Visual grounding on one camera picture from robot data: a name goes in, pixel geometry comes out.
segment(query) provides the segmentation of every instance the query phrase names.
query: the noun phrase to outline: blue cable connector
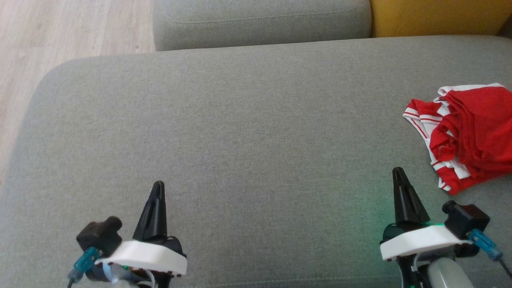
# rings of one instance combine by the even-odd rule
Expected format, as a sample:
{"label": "blue cable connector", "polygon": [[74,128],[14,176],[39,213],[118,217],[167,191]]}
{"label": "blue cable connector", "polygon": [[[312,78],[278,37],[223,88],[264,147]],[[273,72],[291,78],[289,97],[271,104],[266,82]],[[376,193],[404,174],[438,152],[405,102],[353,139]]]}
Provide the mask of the blue cable connector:
{"label": "blue cable connector", "polygon": [[90,247],[87,249],[83,255],[75,262],[73,265],[73,270],[69,272],[68,279],[70,280],[70,283],[78,283],[83,275],[92,269],[94,266],[94,262],[99,259],[99,250]]}
{"label": "blue cable connector", "polygon": [[479,229],[471,230],[467,237],[476,246],[484,250],[492,261],[499,261],[503,256],[503,252],[498,249],[498,246]]}

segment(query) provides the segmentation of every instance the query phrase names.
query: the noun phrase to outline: wooden floor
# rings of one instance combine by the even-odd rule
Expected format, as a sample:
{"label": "wooden floor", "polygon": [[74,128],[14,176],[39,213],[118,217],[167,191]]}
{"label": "wooden floor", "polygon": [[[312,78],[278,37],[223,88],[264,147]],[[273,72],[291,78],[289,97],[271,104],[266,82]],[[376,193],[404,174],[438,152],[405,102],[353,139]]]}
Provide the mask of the wooden floor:
{"label": "wooden floor", "polygon": [[0,0],[0,183],[40,79],[71,59],[155,50],[153,0]]}

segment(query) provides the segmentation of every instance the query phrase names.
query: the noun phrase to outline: yellow cushion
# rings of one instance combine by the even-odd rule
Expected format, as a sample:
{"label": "yellow cushion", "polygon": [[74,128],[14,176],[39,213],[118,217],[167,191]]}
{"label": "yellow cushion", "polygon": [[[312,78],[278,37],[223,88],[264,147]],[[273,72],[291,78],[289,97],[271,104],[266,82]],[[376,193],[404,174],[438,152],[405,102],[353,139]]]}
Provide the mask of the yellow cushion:
{"label": "yellow cushion", "polygon": [[373,36],[496,35],[512,0],[371,0]]}

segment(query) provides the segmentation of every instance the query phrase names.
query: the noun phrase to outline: clothing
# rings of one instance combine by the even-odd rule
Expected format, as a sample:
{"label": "clothing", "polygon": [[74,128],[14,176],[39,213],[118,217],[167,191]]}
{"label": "clothing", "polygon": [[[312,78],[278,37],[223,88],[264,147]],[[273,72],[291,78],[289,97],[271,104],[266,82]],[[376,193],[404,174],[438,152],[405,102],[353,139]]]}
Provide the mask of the clothing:
{"label": "clothing", "polygon": [[438,94],[433,102],[413,99],[403,116],[423,137],[439,188],[455,195],[512,172],[512,93],[490,84]]}

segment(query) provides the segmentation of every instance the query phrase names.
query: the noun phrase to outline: sofa cushion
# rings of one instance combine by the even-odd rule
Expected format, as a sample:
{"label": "sofa cushion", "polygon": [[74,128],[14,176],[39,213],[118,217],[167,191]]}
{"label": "sofa cushion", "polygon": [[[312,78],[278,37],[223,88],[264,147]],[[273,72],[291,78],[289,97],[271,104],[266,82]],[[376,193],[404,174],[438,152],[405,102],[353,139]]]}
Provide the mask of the sofa cushion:
{"label": "sofa cushion", "polygon": [[157,51],[370,36],[369,0],[156,0]]}
{"label": "sofa cushion", "polygon": [[[402,118],[447,85],[512,87],[512,40],[374,38],[68,62],[40,83],[0,195],[0,279],[65,287],[89,221],[128,240],[156,180],[188,273],[172,287],[397,287],[379,241],[402,166],[434,222],[448,200]],[[454,199],[512,257],[512,179]],[[507,286],[481,253],[476,287]],[[77,287],[102,287],[87,280]]]}

